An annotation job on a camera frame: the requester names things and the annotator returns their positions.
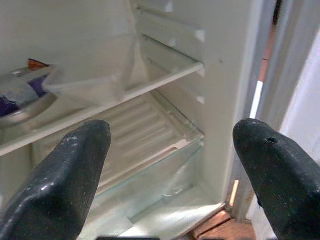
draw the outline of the refrigerator shelf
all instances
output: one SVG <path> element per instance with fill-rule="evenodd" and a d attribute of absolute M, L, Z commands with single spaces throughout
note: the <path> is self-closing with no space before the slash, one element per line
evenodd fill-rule
<path fill-rule="evenodd" d="M 192 73 L 202 75 L 204 72 L 201 62 L 151 37 L 142 36 L 140 42 L 143 44 L 135 46 L 134 67 L 120 99 L 88 106 L 77 105 L 76 101 L 61 96 L 39 116 L 2 130 L 0 157 Z"/>

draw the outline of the open refrigerator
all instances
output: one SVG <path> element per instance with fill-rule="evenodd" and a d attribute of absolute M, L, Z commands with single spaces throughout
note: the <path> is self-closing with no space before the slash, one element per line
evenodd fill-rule
<path fill-rule="evenodd" d="M 44 87 L 57 96 L 1 130 L 0 206 L 66 133 L 102 119 L 112 143 L 79 239 L 172 239 L 223 208 L 266 5 L 0 0 L 0 71 L 48 63 Z"/>

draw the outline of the crisper drawer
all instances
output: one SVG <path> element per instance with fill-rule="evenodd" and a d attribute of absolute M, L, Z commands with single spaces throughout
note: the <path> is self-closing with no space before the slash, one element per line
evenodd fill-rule
<path fill-rule="evenodd" d="M 121 235 L 155 214 L 157 209 L 170 206 L 177 197 L 195 187 L 201 151 L 199 140 L 96 196 L 79 239 Z M 160 234 L 160 229 L 169 227 L 168 224 L 176 224 L 173 219 L 167 220 L 166 224 L 164 217 L 159 226 L 153 219 L 153 223 L 150 221 L 146 229 L 140 229 L 142 232 L 135 235 L 155 236 Z"/>

